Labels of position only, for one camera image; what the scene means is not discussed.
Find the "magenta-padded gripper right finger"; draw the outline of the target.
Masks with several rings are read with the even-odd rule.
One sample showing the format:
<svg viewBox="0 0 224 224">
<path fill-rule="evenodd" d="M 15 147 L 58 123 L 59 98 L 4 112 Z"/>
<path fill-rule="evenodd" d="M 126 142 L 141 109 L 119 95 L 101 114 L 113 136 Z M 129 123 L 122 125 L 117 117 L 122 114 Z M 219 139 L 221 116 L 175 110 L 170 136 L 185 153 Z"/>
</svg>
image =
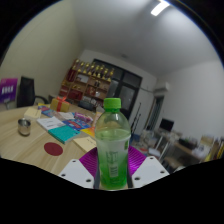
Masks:
<svg viewBox="0 0 224 224">
<path fill-rule="evenodd" d="M 129 147 L 127 174 L 129 188 L 140 188 L 168 175 L 169 173 L 154 156 L 146 157 L 134 147 Z"/>
</svg>

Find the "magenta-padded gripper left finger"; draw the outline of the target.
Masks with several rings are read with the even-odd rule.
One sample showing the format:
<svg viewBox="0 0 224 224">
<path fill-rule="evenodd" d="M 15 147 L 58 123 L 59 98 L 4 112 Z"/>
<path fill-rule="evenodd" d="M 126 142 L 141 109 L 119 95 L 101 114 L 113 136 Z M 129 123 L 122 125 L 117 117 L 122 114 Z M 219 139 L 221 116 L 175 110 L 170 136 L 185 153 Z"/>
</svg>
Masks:
<svg viewBox="0 0 224 224">
<path fill-rule="evenodd" d="M 72 159 L 59 173 L 59 177 L 84 188 L 99 186 L 97 149 L 93 148 L 80 159 Z"/>
</svg>

